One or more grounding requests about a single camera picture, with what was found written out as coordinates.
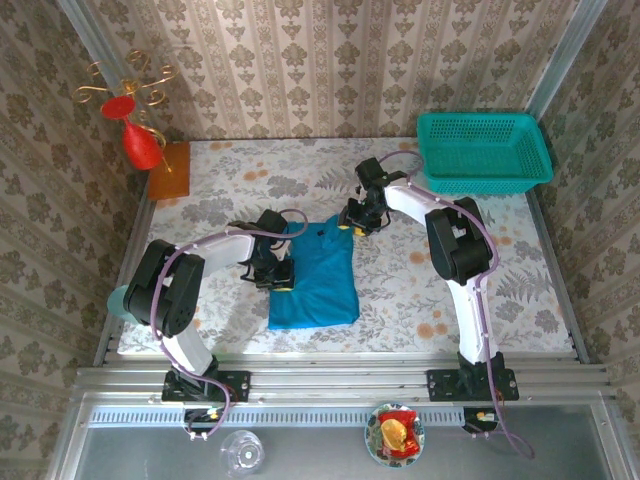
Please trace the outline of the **teal plastic basket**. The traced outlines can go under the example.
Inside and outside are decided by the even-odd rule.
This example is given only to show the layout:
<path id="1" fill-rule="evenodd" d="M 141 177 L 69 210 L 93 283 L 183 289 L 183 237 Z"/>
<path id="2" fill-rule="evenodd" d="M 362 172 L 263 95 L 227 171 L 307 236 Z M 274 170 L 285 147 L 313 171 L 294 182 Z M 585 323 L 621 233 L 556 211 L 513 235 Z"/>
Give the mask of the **teal plastic basket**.
<path id="1" fill-rule="evenodd" d="M 526 113 L 425 113 L 416 133 L 436 193 L 523 194 L 553 178 L 542 132 Z"/>

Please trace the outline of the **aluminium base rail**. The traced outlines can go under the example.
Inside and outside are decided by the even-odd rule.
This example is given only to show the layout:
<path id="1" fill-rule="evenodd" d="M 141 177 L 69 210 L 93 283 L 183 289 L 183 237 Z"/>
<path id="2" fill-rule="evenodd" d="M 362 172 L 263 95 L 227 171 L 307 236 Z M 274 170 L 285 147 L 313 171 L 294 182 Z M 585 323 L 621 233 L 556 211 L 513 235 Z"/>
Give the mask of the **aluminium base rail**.
<path id="1" fill-rule="evenodd" d="M 287 353 L 228 354 L 223 370 L 250 372 L 252 406 L 375 406 L 387 401 L 425 406 L 429 370 L 457 367 L 454 354 Z M 606 369 L 571 355 L 507 357 L 520 398 L 515 406 L 583 405 L 612 399 Z M 82 368 L 77 399 L 157 405 L 169 364 L 158 355 L 110 354 L 100 367 Z"/>

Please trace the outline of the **blue t-shirt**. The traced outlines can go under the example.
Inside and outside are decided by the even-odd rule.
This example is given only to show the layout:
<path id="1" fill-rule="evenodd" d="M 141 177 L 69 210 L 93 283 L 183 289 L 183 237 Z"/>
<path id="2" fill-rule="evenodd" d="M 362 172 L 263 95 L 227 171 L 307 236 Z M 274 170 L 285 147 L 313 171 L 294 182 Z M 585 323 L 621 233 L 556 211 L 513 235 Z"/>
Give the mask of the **blue t-shirt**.
<path id="1" fill-rule="evenodd" d="M 353 235 L 333 215 L 292 240 L 295 285 L 272 292 L 268 328 L 291 330 L 351 325 L 360 316 L 353 273 Z"/>

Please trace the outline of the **patterned plate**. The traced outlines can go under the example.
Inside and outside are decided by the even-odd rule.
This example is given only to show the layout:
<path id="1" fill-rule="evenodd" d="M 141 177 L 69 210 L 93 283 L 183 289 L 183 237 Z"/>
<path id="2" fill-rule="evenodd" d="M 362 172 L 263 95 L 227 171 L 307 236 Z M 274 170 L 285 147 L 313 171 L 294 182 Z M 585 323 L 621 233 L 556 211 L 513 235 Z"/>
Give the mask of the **patterned plate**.
<path id="1" fill-rule="evenodd" d="M 422 424 L 422 421 L 419 418 L 418 413 L 415 410 L 412 410 L 416 413 L 416 420 L 414 421 L 414 433 L 416 435 L 416 440 L 419 443 L 420 451 L 417 454 L 409 456 L 407 458 L 394 458 L 383 451 L 382 434 L 380 431 L 380 423 L 378 420 L 378 415 L 384 412 L 396 411 L 396 410 L 412 410 L 412 409 L 399 403 L 383 404 L 377 407 L 369 415 L 366 423 L 365 431 L 364 431 L 365 444 L 372 458 L 376 460 L 379 464 L 389 468 L 403 468 L 415 463 L 417 459 L 420 457 L 423 451 L 424 443 L 425 443 L 424 426 Z"/>

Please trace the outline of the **orange wooden board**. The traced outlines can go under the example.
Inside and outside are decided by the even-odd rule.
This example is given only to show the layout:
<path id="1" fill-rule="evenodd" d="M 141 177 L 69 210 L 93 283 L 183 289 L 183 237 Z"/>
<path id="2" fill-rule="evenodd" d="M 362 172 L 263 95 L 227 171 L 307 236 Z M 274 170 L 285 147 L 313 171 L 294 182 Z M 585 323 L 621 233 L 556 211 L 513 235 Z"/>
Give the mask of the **orange wooden board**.
<path id="1" fill-rule="evenodd" d="M 151 201 L 186 197 L 190 194 L 190 144 L 167 144 L 161 163 L 149 173 L 147 196 Z"/>

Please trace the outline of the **green translucent cup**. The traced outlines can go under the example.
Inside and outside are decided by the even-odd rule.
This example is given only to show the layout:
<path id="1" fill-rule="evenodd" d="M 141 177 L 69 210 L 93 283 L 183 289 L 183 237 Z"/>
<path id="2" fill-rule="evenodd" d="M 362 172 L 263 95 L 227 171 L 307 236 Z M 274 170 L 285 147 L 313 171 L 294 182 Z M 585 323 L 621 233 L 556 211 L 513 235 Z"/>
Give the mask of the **green translucent cup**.
<path id="1" fill-rule="evenodd" d="M 127 290 L 127 285 L 121 285 L 114 289 L 107 300 L 107 308 L 111 315 L 125 322 L 136 323 L 135 317 L 124 307 L 124 296 Z"/>

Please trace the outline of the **grey metal shelf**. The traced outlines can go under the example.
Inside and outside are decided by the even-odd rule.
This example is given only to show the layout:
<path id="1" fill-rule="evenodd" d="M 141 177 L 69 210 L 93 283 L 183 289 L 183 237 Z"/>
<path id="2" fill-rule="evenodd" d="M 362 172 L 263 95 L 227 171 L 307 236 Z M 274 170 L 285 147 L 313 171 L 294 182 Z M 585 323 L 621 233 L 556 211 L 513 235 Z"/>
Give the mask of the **grey metal shelf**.
<path id="1" fill-rule="evenodd" d="M 367 450 L 365 427 L 225 427 L 207 440 L 185 427 L 90 428 L 96 407 L 143 407 L 86 400 L 62 427 L 46 480 L 640 480 L 616 407 L 524 406 L 506 410 L 506 431 L 470 434 L 425 427 L 412 465 L 389 468 Z M 220 463 L 223 440 L 255 433 L 265 459 L 255 474 L 231 478 Z"/>

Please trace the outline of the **black base connector block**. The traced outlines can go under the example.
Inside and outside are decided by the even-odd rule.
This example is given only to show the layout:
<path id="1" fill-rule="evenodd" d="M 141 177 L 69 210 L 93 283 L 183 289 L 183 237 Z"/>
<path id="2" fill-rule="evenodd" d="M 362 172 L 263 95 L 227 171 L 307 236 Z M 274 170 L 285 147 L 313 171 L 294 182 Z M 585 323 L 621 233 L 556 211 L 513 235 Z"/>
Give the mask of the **black base connector block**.
<path id="1" fill-rule="evenodd" d="M 499 425 L 494 408 L 464 407 L 463 429 L 470 434 L 493 432 Z"/>
<path id="2" fill-rule="evenodd" d="M 186 409 L 183 421 L 186 426 L 202 424 L 203 428 L 211 428 L 213 424 L 219 422 L 224 413 L 223 407 Z"/>

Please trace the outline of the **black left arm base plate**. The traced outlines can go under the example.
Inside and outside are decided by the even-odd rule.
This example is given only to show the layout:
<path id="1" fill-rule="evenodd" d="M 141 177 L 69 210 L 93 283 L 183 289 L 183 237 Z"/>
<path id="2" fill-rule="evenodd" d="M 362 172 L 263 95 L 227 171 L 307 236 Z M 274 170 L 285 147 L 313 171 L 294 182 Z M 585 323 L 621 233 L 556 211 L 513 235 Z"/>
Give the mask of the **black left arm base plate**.
<path id="1" fill-rule="evenodd" d="M 218 371 L 217 381 L 228 391 L 232 403 L 249 400 L 250 373 L 248 371 Z M 220 387 L 211 382 L 196 380 L 171 369 L 166 373 L 161 394 L 163 402 L 224 402 Z"/>

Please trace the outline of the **red goblet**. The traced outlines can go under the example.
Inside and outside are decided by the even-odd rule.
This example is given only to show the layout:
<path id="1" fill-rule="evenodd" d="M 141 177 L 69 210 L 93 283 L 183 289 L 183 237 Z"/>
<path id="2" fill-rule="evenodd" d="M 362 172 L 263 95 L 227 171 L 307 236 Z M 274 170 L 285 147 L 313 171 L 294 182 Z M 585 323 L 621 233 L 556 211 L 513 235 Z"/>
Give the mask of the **red goblet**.
<path id="1" fill-rule="evenodd" d="M 103 104 L 101 113 L 124 123 L 123 148 L 134 168 L 148 171 L 163 162 L 163 152 L 154 135 L 131 120 L 135 108 L 136 102 L 130 96 L 117 96 Z"/>

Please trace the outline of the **red snack packet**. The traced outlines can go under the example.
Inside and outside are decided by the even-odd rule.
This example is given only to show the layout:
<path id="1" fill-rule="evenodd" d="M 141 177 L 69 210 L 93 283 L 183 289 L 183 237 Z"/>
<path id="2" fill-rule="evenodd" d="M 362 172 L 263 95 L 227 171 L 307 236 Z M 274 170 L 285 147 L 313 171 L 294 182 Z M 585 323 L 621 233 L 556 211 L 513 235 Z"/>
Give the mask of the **red snack packet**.
<path id="1" fill-rule="evenodd" d="M 412 410 L 388 411 L 378 415 L 383 451 L 394 458 L 407 458 L 420 451 L 414 433 L 416 413 Z"/>

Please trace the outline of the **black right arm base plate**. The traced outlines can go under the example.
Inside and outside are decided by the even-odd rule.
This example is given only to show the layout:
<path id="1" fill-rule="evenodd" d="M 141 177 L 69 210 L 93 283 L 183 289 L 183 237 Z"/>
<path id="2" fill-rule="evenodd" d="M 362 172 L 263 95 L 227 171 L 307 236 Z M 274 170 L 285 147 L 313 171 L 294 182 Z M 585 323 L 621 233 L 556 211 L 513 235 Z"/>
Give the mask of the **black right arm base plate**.
<path id="1" fill-rule="evenodd" d="M 502 398 L 505 401 L 517 401 L 520 398 L 513 370 L 494 370 L 492 378 L 497 398 Z M 489 375 L 486 371 L 428 370 L 426 379 L 429 399 L 432 402 L 492 400 Z"/>

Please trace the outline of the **aluminium frame post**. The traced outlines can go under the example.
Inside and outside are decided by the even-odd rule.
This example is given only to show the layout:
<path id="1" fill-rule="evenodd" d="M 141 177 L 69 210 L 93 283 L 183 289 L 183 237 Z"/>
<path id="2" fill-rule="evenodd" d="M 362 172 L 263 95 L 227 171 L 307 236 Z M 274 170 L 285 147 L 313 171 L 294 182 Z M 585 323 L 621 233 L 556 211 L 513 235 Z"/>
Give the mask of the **aluminium frame post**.
<path id="1" fill-rule="evenodd" d="M 525 111 L 539 122 L 559 91 L 608 0 L 579 0 Z"/>
<path id="2" fill-rule="evenodd" d="M 126 89 L 122 81 L 129 78 L 129 67 L 125 58 L 109 38 L 105 28 L 99 25 L 98 16 L 87 0 L 57 0 L 59 6 L 71 22 L 75 32 L 87 50 L 91 60 L 88 74 L 101 77 L 113 95 L 124 95 Z"/>

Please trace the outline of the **floral tablecloth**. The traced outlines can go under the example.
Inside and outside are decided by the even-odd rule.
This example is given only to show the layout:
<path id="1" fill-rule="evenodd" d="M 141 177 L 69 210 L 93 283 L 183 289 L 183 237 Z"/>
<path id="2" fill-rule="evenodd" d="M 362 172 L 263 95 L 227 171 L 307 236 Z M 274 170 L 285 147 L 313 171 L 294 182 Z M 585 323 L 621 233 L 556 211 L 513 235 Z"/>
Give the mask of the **floral tablecloth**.
<path id="1" fill-rule="evenodd" d="M 416 143 L 404 138 L 194 142 L 187 197 L 152 205 L 133 240 L 183 245 L 254 221 L 266 209 L 291 220 L 323 222 L 356 186 L 355 167 L 378 157 L 388 171 L 417 165 Z M 554 280 L 523 195 L 480 196 L 477 204 L 500 263 L 489 278 L 494 338 L 505 355 L 573 354 Z M 425 229 L 397 213 L 382 232 L 354 241 L 360 305 L 351 325 L 273 330 L 269 296 L 232 266 L 206 277 L 195 325 L 217 355 L 265 353 L 455 353 L 459 332 L 453 299 L 435 272 Z"/>

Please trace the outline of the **clear glass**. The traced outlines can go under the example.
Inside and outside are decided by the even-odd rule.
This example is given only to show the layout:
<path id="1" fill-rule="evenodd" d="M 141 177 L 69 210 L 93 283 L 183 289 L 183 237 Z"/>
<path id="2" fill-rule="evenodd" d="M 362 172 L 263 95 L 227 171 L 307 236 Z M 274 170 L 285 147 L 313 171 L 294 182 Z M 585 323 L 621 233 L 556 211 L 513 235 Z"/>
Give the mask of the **clear glass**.
<path id="1" fill-rule="evenodd" d="M 220 463 L 231 478 L 242 478 L 259 471 L 265 452 L 259 437 L 248 430 L 229 434 L 220 447 Z"/>

